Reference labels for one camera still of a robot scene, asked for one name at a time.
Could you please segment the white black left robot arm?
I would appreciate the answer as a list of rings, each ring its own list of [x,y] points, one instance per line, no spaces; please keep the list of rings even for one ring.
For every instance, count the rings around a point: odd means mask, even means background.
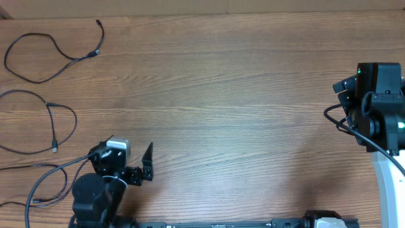
[[[130,185],[152,181],[153,143],[142,157],[142,167],[129,167],[131,146],[126,139],[112,137],[89,151],[93,173],[78,178],[72,187],[73,212],[70,227],[129,227],[139,225],[129,217],[117,215],[125,191]]]

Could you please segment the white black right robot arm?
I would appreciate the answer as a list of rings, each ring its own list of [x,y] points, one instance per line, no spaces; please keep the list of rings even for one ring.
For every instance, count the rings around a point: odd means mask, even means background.
[[[358,63],[333,85],[350,133],[371,155],[383,227],[404,227],[404,78],[399,63]]]

